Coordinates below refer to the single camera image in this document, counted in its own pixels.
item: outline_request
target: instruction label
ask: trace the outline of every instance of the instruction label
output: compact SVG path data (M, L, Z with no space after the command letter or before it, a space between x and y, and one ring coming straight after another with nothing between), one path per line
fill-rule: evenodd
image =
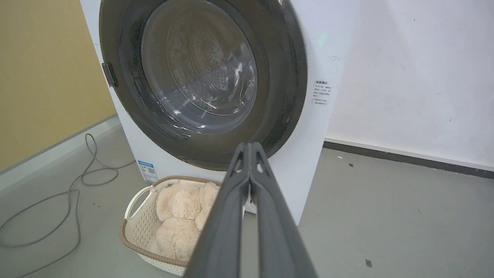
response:
M158 180L154 166L151 163L146 163L138 160L139 168L141 168L144 179L149 183L154 183Z
M328 85L327 81L317 80L314 83L311 102L316 105L327 105L330 92L331 87Z

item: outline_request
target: gray cable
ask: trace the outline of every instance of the gray cable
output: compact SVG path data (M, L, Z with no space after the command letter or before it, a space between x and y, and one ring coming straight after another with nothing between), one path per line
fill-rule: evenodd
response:
M91 137L93 143L94 143L94 153L92 152L91 148L89 147L89 143L87 142L87 137ZM125 166L128 166L132 163L135 162L135 160L133 160L132 162L130 163L127 163L123 166L119 166L119 167L111 167L111 166L108 166L104 163L102 163L101 161L98 160L98 158L96 158L96 154L98 152L98 145L96 144L96 140L94 139L93 135L87 133L84 137L84 140L86 141L86 147L87 149L89 150L89 152L91 153L92 155L92 160L91 160L91 163L89 163L89 165L86 167L86 169L84 169L83 173L80 174L77 178L74 179L74 181L72 182L72 184L70 185L69 189L67 191L64 191L64 192L61 192L61 193L58 193L58 194L55 194L55 195L52 195L52 196L49 196L49 197L46 197L45 199L41 200L41 201L38 201L32 205L30 205L29 207L25 208L25 209L22 209L21 211L19 211L18 213L12 215L7 221L5 221L5 223L3 223L1 226L0 226L0 234L2 232L2 230L7 227L7 224L10 223L10 221L14 220L17 216L19 216L21 213L25 212L26 210L38 205L38 204L41 204L43 203L44 201L46 200L50 200L51 198L54 198L54 197L57 197L57 196L60 196L60 195L64 195L64 194L67 194L68 195L68 200L69 200L69 206L68 206L68 209L67 209L67 213L65 214L65 217L62 219L62 221L60 221L60 223L58 223L57 226L55 226L54 229L52 229L50 232L48 232L47 234L45 234L44 236L38 238L38 239L35 239L33 241L30 241L30 242L26 242L26 243L21 243L21 244L8 244L8 243L4 243L1 241L1 238L0 238L0 246L2 247L6 247L6 248L17 248L17 247L23 247L23 246L28 246L28 245L31 245L31 244L34 244L36 242L39 242L43 239L45 239L46 237L48 237L49 235L51 235L53 232L55 232L64 222L65 220L67 220L67 217L69 216L70 214L70 210L71 210L71 207L72 207L72 202L71 202L71 195L70 193L72 192L76 192L76 207L75 207L75 215L76 215L76 225L77 225L77 243L76 245L74 246L74 248L72 248L72 250L70 250L68 253L66 253L65 255L61 256L60 258L54 260L54 261L51 261L49 263L47 263L46 265L42 266L42 267L39 267L33 271L30 271L28 273L25 273L23 275L20 275L18 276L17 278L22 278L22 277L26 277L28 275L31 275L33 273L35 273L36 271L39 271L39 270L42 270L44 269L45 267L47 266L50 266L58 261L60 261L61 259L67 257L69 254L71 254L75 249L77 249L77 247L79 246L79 244L81 243L81 225L79 223L79 217L78 217L78 207L79 207L79 196L81 195L81 191L79 189L72 189L72 187L76 184L76 182L80 179L82 184L83 185L86 185L86 186L99 186L99 185L105 185L111 181L113 181L114 179L116 179L119 175L119 171L118 169L120 168L123 168ZM88 169L91 167L91 165L93 164L94 161L97 161L99 164L101 164L101 166L103 166L103 168L99 168L99 169L95 169L95 170L91 170L91 171L88 171ZM113 178L111 178L110 180L108 181L105 181L105 182L102 182L100 184L89 184L89 183L86 183L84 181L84 177L87 175L87 174L90 174L90 173L94 173L94 172L97 172L97 171L101 171L101 170L113 170L115 171L115 176Z

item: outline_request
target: beige stuffed animal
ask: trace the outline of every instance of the beige stuffed animal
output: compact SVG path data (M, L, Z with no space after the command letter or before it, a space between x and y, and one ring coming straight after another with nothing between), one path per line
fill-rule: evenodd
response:
M198 185L190 181L179 181L160 191L156 213L163 224L156 240L161 255L189 261L218 191L213 183Z
M213 207L214 200L216 199L218 192L219 187L214 183L207 183L199 189L199 201L201 203L202 210L196 216L196 226L200 231L204 229L204 224L206 224L207 217Z

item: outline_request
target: yellow wall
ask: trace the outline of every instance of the yellow wall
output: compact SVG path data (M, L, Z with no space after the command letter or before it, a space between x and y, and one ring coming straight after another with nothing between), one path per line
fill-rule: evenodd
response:
M0 170L115 113L79 0L1 0L0 26Z

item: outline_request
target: basket handle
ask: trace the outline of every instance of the basket handle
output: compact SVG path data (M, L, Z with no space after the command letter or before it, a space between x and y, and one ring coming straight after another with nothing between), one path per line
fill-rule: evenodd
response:
M137 201L137 199L139 199L146 191L149 191L149 194L148 196L146 197L146 199L141 203L141 205L135 210L135 212L132 214L132 216L129 217L129 214L130 214L130 211L132 210L132 208L134 207L135 205L135 202ZM151 197L151 195L156 192L156 188L152 185L148 186L148 187L145 187L143 189L141 189L133 198L132 200L130 200L130 203L128 204L127 206L127 209L125 210L125 216L124 218L129 220L129 219L132 219L134 218L134 216L139 212L139 210L142 208L142 206L144 205L144 203L146 203L146 201L149 199L149 197Z

